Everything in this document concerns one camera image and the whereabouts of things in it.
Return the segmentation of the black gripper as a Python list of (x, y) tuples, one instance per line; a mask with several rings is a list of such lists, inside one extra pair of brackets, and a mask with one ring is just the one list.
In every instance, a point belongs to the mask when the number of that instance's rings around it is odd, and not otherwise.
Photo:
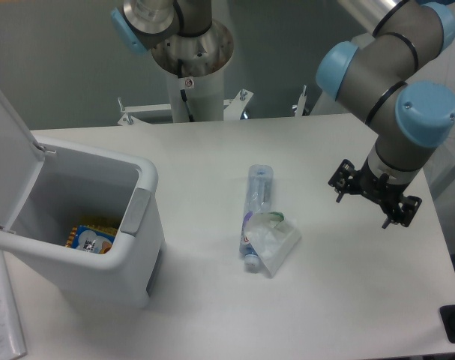
[(391, 184), (386, 174), (378, 178), (368, 166), (361, 168), (359, 178), (359, 171), (347, 159), (342, 161), (328, 184), (337, 193), (337, 203), (346, 194), (358, 195), (360, 186), (361, 195), (379, 205), (387, 215), (382, 229), (386, 229), (390, 224), (409, 227), (422, 203), (420, 197), (403, 196), (406, 184)]

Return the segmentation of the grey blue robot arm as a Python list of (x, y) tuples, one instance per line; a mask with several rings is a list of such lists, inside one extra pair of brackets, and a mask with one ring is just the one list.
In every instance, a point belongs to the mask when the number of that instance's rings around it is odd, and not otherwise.
[[(455, 16), (435, 2), (344, 1), (343, 7), (373, 41), (364, 48), (335, 45), (316, 83), (378, 137), (360, 169), (344, 160), (329, 185), (339, 196), (378, 204), (386, 224), (407, 227), (421, 199), (404, 191), (455, 124), (455, 94), (409, 77), (453, 43)], [(175, 122), (226, 118), (222, 72), (234, 41), (209, 1), (123, 1), (110, 18), (123, 43), (134, 53), (151, 53), (168, 76)]]

